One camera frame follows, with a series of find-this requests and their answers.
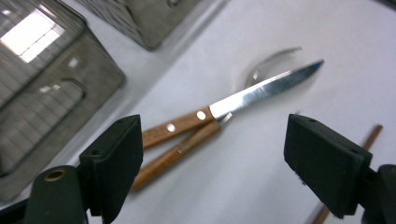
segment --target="wooden stick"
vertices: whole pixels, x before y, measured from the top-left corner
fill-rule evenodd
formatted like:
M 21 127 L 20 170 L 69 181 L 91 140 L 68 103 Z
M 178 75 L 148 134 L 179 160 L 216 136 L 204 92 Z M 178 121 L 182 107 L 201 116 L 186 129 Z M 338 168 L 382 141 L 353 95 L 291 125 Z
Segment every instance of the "wooden stick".
M 379 133 L 381 133 L 382 128 L 383 127 L 380 124 L 377 124 L 373 128 L 371 134 L 364 142 L 364 145 L 363 145 L 364 149 L 370 150 L 370 147 L 373 145 L 375 139 L 378 137 Z M 329 215 L 329 213 L 330 213 L 329 208 L 327 208 L 326 205 L 323 204 L 322 207 L 320 208 L 319 212 L 315 216 L 315 219 L 312 221 L 312 224 L 322 224 L 324 222 L 324 220 L 326 219 L 326 217 Z

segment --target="knife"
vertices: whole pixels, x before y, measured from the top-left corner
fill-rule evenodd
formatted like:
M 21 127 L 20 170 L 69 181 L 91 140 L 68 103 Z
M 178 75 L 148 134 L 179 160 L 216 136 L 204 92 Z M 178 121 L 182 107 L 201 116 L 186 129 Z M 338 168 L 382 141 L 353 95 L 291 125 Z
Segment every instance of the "knife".
M 203 107 L 144 131 L 143 148 L 153 147 L 173 137 L 203 127 L 211 121 L 220 122 L 229 114 L 286 91 L 312 77 L 323 63 L 323 60 L 319 60 L 302 68 L 268 78 L 215 102 L 213 105 Z

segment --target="white surface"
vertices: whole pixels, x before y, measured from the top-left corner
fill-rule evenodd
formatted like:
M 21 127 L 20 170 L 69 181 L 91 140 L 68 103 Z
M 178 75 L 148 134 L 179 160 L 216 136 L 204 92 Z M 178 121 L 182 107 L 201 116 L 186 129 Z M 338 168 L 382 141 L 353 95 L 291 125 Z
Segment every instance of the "white surface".
M 182 48 L 147 52 L 78 3 L 65 2 L 86 17 L 128 77 L 66 148 L 85 148 L 128 115 L 140 114 L 147 129 L 212 104 L 239 90 L 252 65 L 280 49 L 301 46 L 296 57 L 326 62 L 299 88 L 234 115 L 218 137 L 128 196 L 115 223 L 307 223 L 319 201 L 284 162 L 290 113 L 317 119 L 359 145 L 381 123 L 372 168 L 396 163 L 390 7 L 374 0 L 225 1 L 210 8 L 215 16 L 194 28 Z M 147 151 L 145 162 L 174 143 Z M 327 223 L 360 223 L 361 212 Z

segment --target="white table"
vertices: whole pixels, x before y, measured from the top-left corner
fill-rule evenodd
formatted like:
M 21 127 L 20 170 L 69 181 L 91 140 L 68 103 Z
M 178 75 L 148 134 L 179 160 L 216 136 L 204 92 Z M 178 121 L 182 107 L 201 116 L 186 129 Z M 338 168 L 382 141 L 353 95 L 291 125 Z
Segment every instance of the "white table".
M 301 46 L 297 59 L 326 62 L 299 88 L 233 116 L 219 136 L 128 196 L 115 223 L 307 223 L 320 203 L 284 162 L 290 113 L 317 119 L 358 145 L 383 124 L 371 149 L 372 168 L 396 163 L 391 7 L 375 0 L 218 0 L 180 43 L 148 52 L 78 3 L 64 1 L 86 17 L 127 82 L 60 158 L 71 156 L 68 149 L 82 151 L 116 119 L 140 114 L 147 129 L 212 104 L 240 90 L 254 63 L 277 50 Z M 147 151 L 145 163 L 179 140 Z M 75 154 L 67 163 L 77 162 Z M 360 207 L 354 217 L 326 223 L 360 223 L 361 214 Z

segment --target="knife blade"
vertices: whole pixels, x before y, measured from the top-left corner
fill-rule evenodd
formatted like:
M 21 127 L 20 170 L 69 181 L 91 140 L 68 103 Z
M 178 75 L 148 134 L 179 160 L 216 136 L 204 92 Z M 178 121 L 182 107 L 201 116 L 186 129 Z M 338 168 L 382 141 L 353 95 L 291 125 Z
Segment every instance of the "knife blade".
M 202 127 L 211 121 L 220 122 L 230 113 L 233 114 L 259 101 L 287 91 L 312 77 L 323 63 L 323 60 L 319 60 L 302 68 L 268 78 L 212 105 L 144 131 L 142 133 L 143 148 L 153 147 L 170 138 Z

